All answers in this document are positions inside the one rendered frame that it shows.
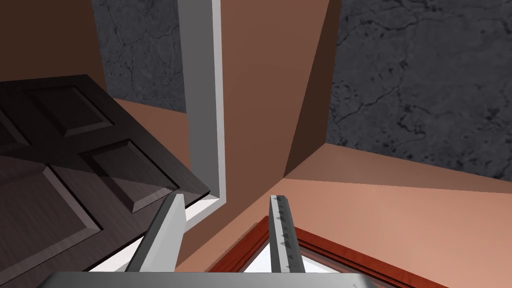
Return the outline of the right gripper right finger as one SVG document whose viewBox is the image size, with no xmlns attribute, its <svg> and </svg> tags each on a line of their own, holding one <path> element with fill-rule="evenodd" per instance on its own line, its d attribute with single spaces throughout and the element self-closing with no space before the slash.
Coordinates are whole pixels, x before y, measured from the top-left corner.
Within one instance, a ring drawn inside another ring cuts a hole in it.
<svg viewBox="0 0 512 288">
<path fill-rule="evenodd" d="M 289 201 L 284 195 L 270 196 L 269 246 L 273 273 L 305 272 Z"/>
</svg>

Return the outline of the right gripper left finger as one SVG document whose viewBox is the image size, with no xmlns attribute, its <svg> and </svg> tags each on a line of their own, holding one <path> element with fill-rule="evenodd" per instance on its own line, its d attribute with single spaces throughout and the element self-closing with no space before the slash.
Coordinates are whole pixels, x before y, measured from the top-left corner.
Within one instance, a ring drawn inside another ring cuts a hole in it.
<svg viewBox="0 0 512 288">
<path fill-rule="evenodd" d="M 126 272 L 174 272 L 186 228 L 184 195 L 167 195 Z"/>
</svg>

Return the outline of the red framed picture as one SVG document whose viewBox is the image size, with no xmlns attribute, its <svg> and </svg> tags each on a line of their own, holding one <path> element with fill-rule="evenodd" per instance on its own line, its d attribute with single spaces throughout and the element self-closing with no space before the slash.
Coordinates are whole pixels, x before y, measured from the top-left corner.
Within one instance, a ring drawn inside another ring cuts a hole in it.
<svg viewBox="0 0 512 288">
<path fill-rule="evenodd" d="M 306 259 L 318 262 L 335 272 L 364 274 L 376 288 L 448 288 L 303 229 L 296 228 L 295 232 L 300 251 Z M 269 218 L 266 215 L 213 264 L 209 271 L 242 272 L 256 261 L 257 254 L 268 243 Z"/>
</svg>

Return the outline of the dark brown panelled door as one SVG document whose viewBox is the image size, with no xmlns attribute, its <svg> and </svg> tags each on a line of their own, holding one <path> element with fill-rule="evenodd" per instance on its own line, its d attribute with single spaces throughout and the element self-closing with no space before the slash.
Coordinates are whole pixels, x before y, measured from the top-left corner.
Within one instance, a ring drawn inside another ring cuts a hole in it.
<svg viewBox="0 0 512 288">
<path fill-rule="evenodd" d="M 0 82 L 0 288 L 88 271 L 210 190 L 88 75 Z"/>
</svg>

